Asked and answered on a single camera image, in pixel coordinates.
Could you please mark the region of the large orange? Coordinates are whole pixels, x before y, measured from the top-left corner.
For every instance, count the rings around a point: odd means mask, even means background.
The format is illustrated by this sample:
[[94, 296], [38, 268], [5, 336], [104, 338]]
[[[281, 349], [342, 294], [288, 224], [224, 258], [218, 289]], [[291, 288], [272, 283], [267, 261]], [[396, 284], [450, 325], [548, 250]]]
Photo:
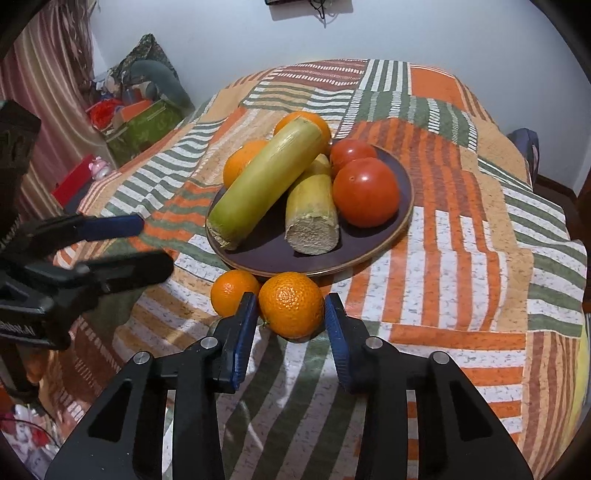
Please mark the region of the large orange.
[[264, 323], [287, 340], [311, 337], [324, 322], [320, 287], [297, 272], [283, 272], [267, 280], [259, 291], [259, 307]]
[[245, 142], [242, 147], [238, 148], [238, 150], [228, 157], [222, 173], [222, 183], [226, 189], [238, 179], [245, 167], [249, 165], [249, 162], [252, 161], [260, 151], [262, 151], [266, 144], [267, 141], [263, 139]]

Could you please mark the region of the short yellow cane piece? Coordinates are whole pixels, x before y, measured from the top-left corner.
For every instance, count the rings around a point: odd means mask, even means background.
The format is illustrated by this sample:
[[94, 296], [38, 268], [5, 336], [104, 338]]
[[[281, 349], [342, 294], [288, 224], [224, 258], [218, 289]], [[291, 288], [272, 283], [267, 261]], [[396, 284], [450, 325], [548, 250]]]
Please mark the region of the short yellow cane piece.
[[339, 243], [339, 217], [332, 200], [332, 169], [324, 154], [290, 187], [284, 239], [297, 253], [318, 256]]

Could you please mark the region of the long yellow-green cane piece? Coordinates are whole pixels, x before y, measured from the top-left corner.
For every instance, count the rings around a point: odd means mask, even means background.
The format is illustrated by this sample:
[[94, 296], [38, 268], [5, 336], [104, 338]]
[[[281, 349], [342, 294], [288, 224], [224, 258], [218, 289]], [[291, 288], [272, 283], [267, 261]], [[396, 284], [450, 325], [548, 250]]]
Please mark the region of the long yellow-green cane piece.
[[326, 145], [314, 122], [297, 117], [287, 123], [212, 206], [207, 232], [222, 249], [238, 248]]

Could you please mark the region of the red tomato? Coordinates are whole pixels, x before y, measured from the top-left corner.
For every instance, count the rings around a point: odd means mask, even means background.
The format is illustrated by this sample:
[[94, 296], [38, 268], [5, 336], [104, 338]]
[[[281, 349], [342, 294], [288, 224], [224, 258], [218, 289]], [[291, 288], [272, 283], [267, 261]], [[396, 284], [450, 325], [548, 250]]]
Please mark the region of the red tomato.
[[401, 202], [394, 172], [377, 158], [356, 159], [339, 170], [332, 184], [335, 207], [346, 222], [374, 228], [396, 215]]
[[342, 139], [332, 145], [329, 161], [332, 165], [332, 176], [337, 176], [339, 171], [356, 159], [377, 158], [378, 153], [374, 146], [356, 139]]

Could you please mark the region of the red box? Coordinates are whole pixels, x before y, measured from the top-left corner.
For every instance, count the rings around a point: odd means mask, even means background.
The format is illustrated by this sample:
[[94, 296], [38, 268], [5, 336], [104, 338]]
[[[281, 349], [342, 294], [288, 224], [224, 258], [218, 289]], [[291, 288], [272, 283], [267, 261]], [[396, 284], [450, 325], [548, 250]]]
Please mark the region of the red box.
[[52, 195], [61, 207], [66, 207], [82, 187], [92, 180], [91, 170], [95, 159], [96, 157], [92, 154], [85, 156], [54, 188]]

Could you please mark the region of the pink toy figure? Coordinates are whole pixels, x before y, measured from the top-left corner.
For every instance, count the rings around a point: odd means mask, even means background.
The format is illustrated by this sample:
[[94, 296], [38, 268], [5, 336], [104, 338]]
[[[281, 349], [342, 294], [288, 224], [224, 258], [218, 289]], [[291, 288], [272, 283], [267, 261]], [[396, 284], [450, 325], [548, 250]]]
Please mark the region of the pink toy figure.
[[100, 156], [95, 156], [88, 165], [91, 178], [94, 181], [102, 180], [113, 171], [111, 163]]

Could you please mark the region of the green storage box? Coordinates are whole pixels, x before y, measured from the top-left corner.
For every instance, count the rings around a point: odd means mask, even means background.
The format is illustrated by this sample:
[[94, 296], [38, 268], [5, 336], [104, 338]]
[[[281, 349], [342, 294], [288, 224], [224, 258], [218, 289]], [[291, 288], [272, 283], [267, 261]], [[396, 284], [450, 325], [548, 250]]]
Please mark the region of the green storage box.
[[159, 100], [106, 135], [114, 164], [121, 167], [163, 139], [181, 121], [176, 107]]

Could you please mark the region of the striped patchwork bedspread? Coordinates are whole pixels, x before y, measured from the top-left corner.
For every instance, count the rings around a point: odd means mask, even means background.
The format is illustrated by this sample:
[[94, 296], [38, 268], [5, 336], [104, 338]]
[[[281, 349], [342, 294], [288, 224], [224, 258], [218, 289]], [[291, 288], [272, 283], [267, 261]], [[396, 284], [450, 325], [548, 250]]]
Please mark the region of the striped patchwork bedspread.
[[89, 215], [137, 213], [141, 235], [79, 243], [55, 261], [164, 248], [175, 270], [144, 292], [107, 297], [54, 354], [45, 400], [66, 437], [133, 354], [184, 349], [213, 321], [224, 270], [205, 215], [228, 156], [269, 138], [291, 111], [337, 139], [368, 141], [408, 170], [409, 233], [370, 261], [320, 280], [401, 351], [448, 352], [512, 436], [536, 478], [575, 434], [589, 371], [582, 300], [587, 253], [560, 206], [537, 195], [523, 156], [475, 95], [442, 70], [393, 60], [325, 60], [266, 70], [222, 89], [153, 155], [95, 183]]

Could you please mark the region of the striped curtain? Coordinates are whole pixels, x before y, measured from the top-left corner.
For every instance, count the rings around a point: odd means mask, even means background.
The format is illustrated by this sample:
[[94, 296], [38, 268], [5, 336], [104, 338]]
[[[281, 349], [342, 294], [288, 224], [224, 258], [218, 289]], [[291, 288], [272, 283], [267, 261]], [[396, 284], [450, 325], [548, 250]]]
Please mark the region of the striped curtain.
[[81, 160], [110, 159], [86, 110], [93, 75], [92, 1], [50, 1], [27, 24], [1, 61], [1, 97], [41, 120], [27, 174], [17, 197], [26, 219], [56, 216], [52, 196]]

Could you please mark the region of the purple ceramic plate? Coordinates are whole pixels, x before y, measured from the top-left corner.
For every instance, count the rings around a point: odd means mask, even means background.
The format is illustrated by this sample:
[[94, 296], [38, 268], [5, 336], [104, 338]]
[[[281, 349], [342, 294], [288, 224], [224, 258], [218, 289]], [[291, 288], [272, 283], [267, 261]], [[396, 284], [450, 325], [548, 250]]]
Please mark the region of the purple ceramic plate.
[[285, 193], [235, 250], [226, 250], [211, 233], [206, 238], [221, 260], [259, 277], [293, 271], [308, 277], [339, 273], [392, 247], [407, 232], [414, 206], [411, 177], [402, 163], [379, 148], [378, 158], [396, 176], [400, 203], [384, 224], [359, 228], [338, 218], [328, 199], [328, 162], [318, 160]]

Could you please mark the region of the grey plush toy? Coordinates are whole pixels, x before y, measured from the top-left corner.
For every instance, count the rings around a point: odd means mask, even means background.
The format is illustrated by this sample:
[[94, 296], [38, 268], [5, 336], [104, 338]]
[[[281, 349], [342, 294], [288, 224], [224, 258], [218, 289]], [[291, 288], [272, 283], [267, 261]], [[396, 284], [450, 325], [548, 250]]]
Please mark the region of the grey plush toy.
[[165, 99], [179, 110], [187, 113], [194, 105], [175, 74], [164, 64], [155, 60], [136, 60], [129, 68], [131, 80], [143, 77], [151, 82], [159, 98]]

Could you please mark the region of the blue purple pillow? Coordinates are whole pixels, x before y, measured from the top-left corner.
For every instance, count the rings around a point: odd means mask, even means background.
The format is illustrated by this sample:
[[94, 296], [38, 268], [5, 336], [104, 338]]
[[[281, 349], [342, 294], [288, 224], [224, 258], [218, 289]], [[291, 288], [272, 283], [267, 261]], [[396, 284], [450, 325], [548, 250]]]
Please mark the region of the blue purple pillow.
[[514, 130], [507, 138], [515, 145], [525, 158], [531, 182], [535, 183], [538, 177], [540, 152], [538, 134], [528, 128]]

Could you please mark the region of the wall-mounted black monitor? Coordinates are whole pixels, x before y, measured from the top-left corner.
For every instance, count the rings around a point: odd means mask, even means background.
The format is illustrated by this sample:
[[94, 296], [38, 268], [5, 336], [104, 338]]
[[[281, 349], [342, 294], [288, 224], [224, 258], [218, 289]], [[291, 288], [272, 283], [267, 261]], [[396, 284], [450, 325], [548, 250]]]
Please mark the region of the wall-mounted black monitor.
[[312, 6], [322, 6], [325, 4], [325, 0], [264, 0], [264, 4], [267, 6], [277, 6], [294, 2], [307, 2]]

